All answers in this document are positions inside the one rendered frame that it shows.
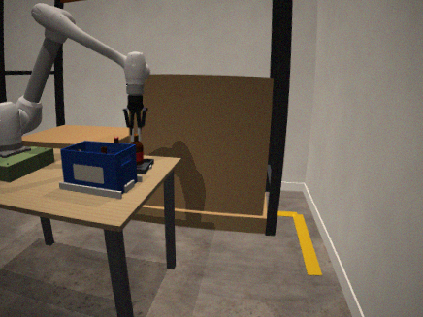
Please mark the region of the blue bottle crate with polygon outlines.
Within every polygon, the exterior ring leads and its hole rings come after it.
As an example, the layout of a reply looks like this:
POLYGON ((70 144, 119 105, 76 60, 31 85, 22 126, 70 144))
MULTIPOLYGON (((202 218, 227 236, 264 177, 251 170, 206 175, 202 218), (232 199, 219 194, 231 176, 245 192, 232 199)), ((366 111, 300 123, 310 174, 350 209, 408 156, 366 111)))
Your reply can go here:
POLYGON ((66 183, 123 194, 127 183, 131 180, 135 180, 135 184, 138 182, 136 145, 92 141, 73 144, 64 160, 63 179, 66 183), (101 153, 103 146, 107 148, 107 154, 101 153), (76 151, 78 149, 81 151, 76 151))

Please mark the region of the white flat rail with screws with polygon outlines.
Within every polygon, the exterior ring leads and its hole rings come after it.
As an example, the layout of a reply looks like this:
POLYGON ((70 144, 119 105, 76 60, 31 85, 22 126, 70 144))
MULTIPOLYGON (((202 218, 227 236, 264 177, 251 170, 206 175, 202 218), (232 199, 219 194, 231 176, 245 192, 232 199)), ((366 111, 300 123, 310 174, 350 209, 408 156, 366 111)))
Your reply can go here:
MULTIPOLYGON (((137 180, 138 182, 143 182, 142 176, 137 175, 137 180)), ((127 183, 124 186, 124 193, 127 193, 128 191, 130 191, 133 187, 135 187, 135 180, 131 180, 129 183, 127 183)), ((84 186, 84 185, 77 185, 77 184, 66 183, 66 182, 59 182, 59 189, 81 192, 85 194, 91 194, 91 195, 97 195, 97 196, 103 196, 103 197, 109 197, 109 198, 115 198, 115 199, 122 199, 121 191, 96 188, 96 187, 90 187, 90 186, 84 186)))

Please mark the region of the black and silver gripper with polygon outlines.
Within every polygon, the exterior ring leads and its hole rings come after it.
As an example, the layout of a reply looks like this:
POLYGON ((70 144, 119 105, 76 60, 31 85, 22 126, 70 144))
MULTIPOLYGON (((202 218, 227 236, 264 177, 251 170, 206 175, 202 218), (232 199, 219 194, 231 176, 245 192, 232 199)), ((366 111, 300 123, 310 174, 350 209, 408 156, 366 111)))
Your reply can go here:
POLYGON ((145 126, 146 122, 146 112, 147 108, 143 105, 143 95, 139 96, 130 96, 128 95, 128 105, 125 109, 122 109, 125 116, 126 121, 126 127, 130 128, 130 134, 131 134, 131 142, 134 141, 134 115, 137 115, 137 132, 138 132, 138 140, 141 141, 141 128, 145 126), (142 121, 141 121, 141 110, 143 109, 142 114, 142 121), (130 110, 130 123, 129 123, 129 117, 128 117, 128 110, 130 110), (144 124, 143 124, 144 122, 144 124), (141 125, 142 123, 142 125, 141 125), (140 126, 139 126, 140 125, 140 126))

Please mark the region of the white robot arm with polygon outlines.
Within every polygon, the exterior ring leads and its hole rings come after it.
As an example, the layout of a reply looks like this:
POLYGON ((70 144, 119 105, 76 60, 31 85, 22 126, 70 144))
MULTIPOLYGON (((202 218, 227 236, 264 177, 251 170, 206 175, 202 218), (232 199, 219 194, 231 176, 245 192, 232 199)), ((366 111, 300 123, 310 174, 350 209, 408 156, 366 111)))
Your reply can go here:
POLYGON ((2 158, 31 150, 31 147, 23 146, 22 135, 35 130, 41 124, 43 106, 40 100, 59 48, 68 38, 119 64, 125 73, 126 94, 130 96, 145 93, 146 69, 147 78, 150 75, 143 53, 131 52, 127 57, 122 55, 80 30, 73 16, 65 10, 39 3, 32 8, 31 14, 39 24, 45 27, 45 39, 24 96, 20 97, 16 104, 0 103, 0 105, 3 104, 0 106, 0 157, 2 158))

